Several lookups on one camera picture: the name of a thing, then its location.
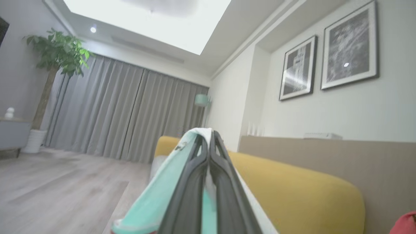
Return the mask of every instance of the lampshade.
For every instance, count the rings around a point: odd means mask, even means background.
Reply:
[[[205,94],[197,94],[195,96],[195,106],[206,107],[208,106],[209,98]]]

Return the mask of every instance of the white figurine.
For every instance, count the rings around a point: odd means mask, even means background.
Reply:
[[[9,107],[6,111],[6,114],[4,115],[4,118],[6,119],[12,119],[13,115],[15,113],[15,109],[13,107]]]

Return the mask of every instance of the white wall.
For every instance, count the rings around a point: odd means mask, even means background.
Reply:
[[[416,142],[415,0],[378,0],[380,78],[320,90],[324,28],[365,2],[343,5],[272,54],[262,112],[267,136],[334,132],[344,139]],[[285,52],[315,34],[314,93],[279,102]]]
[[[247,48],[214,80],[208,95],[211,106],[207,127],[217,130],[227,148],[237,151],[250,80],[254,46]]]
[[[85,41],[83,44],[84,47],[94,53],[171,75],[199,85],[207,87],[211,86],[211,79],[208,76],[190,71],[175,62],[138,50],[127,49],[122,46],[109,45],[107,43],[88,39],[83,40]]]
[[[37,57],[22,38],[65,29],[40,0],[1,0],[0,17],[10,24],[0,47],[0,115],[14,107],[16,117],[32,121],[47,71],[35,67]]]
[[[240,136],[247,135],[249,123],[257,127],[260,125],[269,64],[270,53],[256,46],[251,64],[250,81],[248,83]]]

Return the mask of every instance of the green leaves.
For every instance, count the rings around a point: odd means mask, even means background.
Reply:
[[[26,43],[33,45],[33,50],[39,53],[38,68],[62,68],[62,74],[69,77],[84,75],[82,68],[89,68],[87,61],[94,54],[82,48],[80,39],[72,35],[51,29],[47,37],[30,35],[25,37]]]

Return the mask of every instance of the red object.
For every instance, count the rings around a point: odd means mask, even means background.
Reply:
[[[416,234],[416,221],[414,216],[416,216],[416,211],[400,217],[391,229],[390,234]]]

